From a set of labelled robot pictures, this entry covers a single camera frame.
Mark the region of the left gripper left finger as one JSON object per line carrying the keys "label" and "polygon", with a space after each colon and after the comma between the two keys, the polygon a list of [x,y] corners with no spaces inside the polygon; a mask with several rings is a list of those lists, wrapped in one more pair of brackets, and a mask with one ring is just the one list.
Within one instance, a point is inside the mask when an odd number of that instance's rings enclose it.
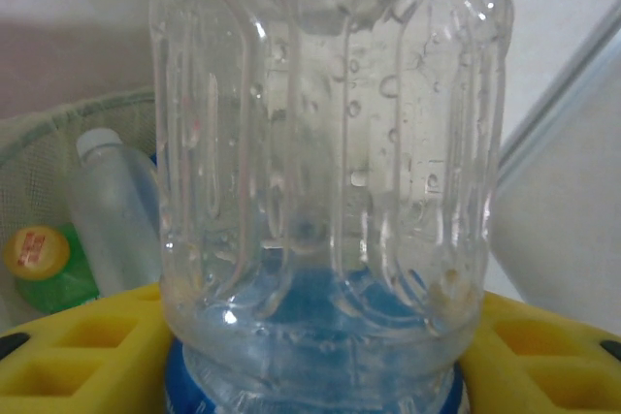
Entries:
{"label": "left gripper left finger", "polygon": [[169,328],[151,284],[1,334],[4,413],[162,413]]}

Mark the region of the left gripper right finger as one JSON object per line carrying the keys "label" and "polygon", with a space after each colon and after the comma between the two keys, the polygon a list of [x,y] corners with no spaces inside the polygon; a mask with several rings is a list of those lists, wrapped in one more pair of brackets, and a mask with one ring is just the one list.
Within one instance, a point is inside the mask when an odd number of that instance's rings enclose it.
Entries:
{"label": "left gripper right finger", "polygon": [[487,293],[460,359],[473,413],[617,413],[620,338]]}

